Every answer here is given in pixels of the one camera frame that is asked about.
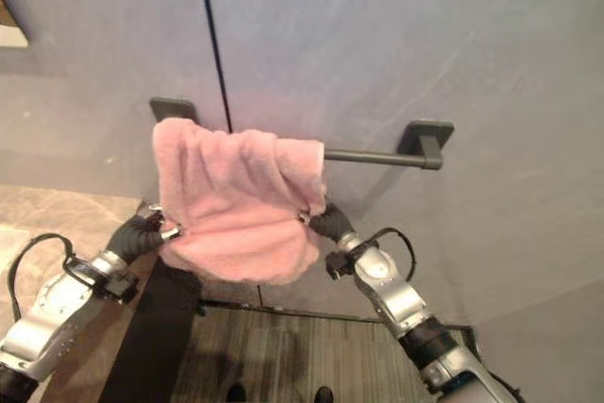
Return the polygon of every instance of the towel bar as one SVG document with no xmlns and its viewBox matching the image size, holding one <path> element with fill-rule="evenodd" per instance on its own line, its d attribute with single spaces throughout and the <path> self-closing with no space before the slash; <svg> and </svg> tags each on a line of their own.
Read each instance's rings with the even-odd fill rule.
<svg viewBox="0 0 604 403">
<path fill-rule="evenodd" d="M 158 122 L 168 117 L 190 118 L 199 125 L 195 105 L 185 99 L 151 98 L 151 110 Z M 403 165 L 438 170 L 443 166 L 441 150 L 455 127 L 449 122 L 416 120 L 410 122 L 396 148 L 396 153 L 354 151 L 326 148 L 326 160 Z"/>
</svg>

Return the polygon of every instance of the wall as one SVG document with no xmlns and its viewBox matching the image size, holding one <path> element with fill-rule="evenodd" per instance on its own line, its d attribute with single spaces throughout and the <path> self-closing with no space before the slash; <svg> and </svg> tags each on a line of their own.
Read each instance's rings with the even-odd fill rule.
<svg viewBox="0 0 604 403">
<path fill-rule="evenodd" d="M 211 5 L 235 129 L 391 151 L 411 120 L 456 124 L 439 172 L 329 162 L 327 181 L 363 233 L 411 235 L 443 318 L 481 323 L 603 277 L 603 1 Z M 263 298 L 370 313 L 337 285 L 317 264 Z"/>
<path fill-rule="evenodd" d="M 30 39 L 0 48 L 0 182 L 153 193 L 152 96 L 226 128 L 203 0 L 6 0 Z"/>
</svg>

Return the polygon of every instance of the silver robot arm segment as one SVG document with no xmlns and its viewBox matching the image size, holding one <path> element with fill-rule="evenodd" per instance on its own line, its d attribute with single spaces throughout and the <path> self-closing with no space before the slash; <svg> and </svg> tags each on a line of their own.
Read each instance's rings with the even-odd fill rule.
<svg viewBox="0 0 604 403">
<path fill-rule="evenodd" d="M 333 204 L 322 216 L 302 219 L 333 240 L 338 252 L 327 256 L 334 279 L 352 275 L 372 302 L 379 319 L 403 346 L 432 394 L 446 403 L 516 403 L 522 401 L 492 378 L 464 345 L 458 344 L 403 278 L 392 257 L 377 241 L 364 241 Z"/>
<path fill-rule="evenodd" d="M 123 304 L 134 297 L 138 279 L 127 271 L 128 265 L 179 235 L 178 228 L 159 233 L 161 222 L 159 208 L 139 211 L 115 231 L 106 249 L 93 260 L 66 260 L 65 272 L 43 285 L 33 307 L 0 343 L 0 401 L 26 402 L 107 299 Z M 69 240 L 61 239 L 71 248 Z"/>
</svg>

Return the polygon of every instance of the floor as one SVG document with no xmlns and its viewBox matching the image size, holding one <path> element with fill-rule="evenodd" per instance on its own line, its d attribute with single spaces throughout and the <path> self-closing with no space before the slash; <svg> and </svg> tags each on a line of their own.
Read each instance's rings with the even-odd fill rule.
<svg viewBox="0 0 604 403">
<path fill-rule="evenodd" d="M 312 402 L 322 385 L 336 402 L 435 401 L 382 325 L 209 308 L 195 317 L 171 403 L 224 401 L 235 382 L 249 401 Z"/>
</svg>

